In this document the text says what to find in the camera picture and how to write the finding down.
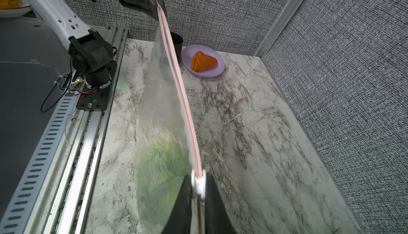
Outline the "green chinese cabbage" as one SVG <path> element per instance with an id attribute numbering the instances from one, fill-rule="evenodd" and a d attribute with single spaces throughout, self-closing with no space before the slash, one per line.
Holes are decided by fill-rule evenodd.
<path id="1" fill-rule="evenodd" d="M 136 196 L 144 234 L 160 234 L 183 179 L 191 173 L 189 152 L 173 137 L 162 135 L 143 144 L 136 157 Z"/>

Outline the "clear zip-top bag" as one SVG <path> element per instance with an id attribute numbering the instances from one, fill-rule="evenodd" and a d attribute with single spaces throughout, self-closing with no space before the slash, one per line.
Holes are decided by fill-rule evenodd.
<path id="1" fill-rule="evenodd" d="M 160 234 L 182 187 L 187 200 L 206 196 L 196 131 L 175 47 L 161 7 L 140 104 L 135 180 L 142 232 Z"/>

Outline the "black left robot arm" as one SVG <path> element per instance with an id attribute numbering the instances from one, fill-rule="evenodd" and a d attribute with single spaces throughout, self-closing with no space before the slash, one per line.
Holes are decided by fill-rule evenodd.
<path id="1" fill-rule="evenodd" d="M 73 67 L 84 74 L 90 88 L 111 84 L 107 65 L 114 59 L 110 43 L 85 24 L 64 0 L 27 0 L 47 21 L 72 57 Z M 158 20 L 158 8 L 165 10 L 163 0 L 119 0 L 124 7 L 143 12 Z"/>

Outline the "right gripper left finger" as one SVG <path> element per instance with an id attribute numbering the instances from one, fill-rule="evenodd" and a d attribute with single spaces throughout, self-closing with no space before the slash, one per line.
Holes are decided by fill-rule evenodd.
<path id="1" fill-rule="evenodd" d="M 192 219 L 191 177 L 186 175 L 162 234 L 189 234 Z"/>

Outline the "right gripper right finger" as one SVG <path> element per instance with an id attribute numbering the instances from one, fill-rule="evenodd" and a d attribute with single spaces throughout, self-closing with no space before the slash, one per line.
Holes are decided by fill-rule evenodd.
<path id="1" fill-rule="evenodd" d="M 206 178 L 205 233 L 236 234 L 214 178 Z"/>

